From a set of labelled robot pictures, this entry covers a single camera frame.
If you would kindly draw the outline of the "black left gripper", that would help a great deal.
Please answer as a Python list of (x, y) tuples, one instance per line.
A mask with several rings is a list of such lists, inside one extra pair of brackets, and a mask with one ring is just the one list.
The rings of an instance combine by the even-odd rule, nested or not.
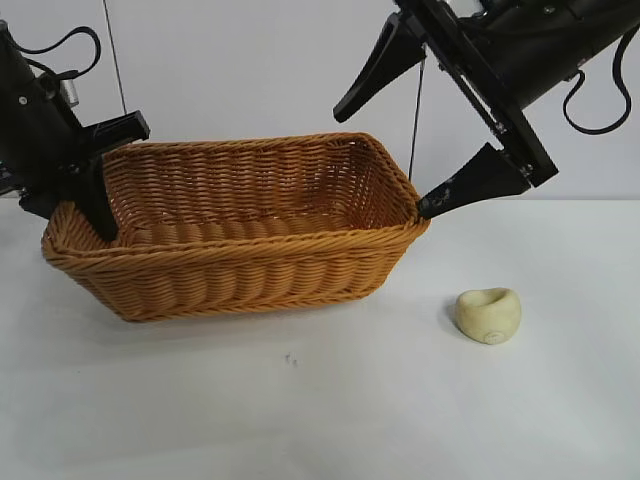
[(103, 175), (103, 156), (146, 140), (139, 111), (84, 126), (68, 83), (78, 70), (57, 73), (34, 61), (38, 50), (20, 46), (1, 24), (1, 191), (16, 191), (27, 212), (50, 218), (63, 201), (79, 206), (98, 236), (115, 240)]

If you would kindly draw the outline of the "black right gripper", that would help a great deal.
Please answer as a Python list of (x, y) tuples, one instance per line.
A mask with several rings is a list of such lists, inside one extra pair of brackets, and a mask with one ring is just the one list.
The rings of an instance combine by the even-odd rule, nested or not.
[(517, 196), (558, 172), (524, 111), (563, 81), (583, 86), (583, 66), (614, 45), (612, 80), (624, 100), (618, 119), (600, 128), (575, 124), (591, 136), (618, 129), (632, 97), (622, 74), (626, 50), (639, 31), (636, 1), (483, 1), (460, 15), (446, 1), (401, 1), (387, 18), (351, 87), (333, 108), (349, 120), (378, 92), (426, 58), (426, 44), (493, 131), (503, 150), (486, 143), (461, 169), (417, 203), (433, 219), (477, 202)]

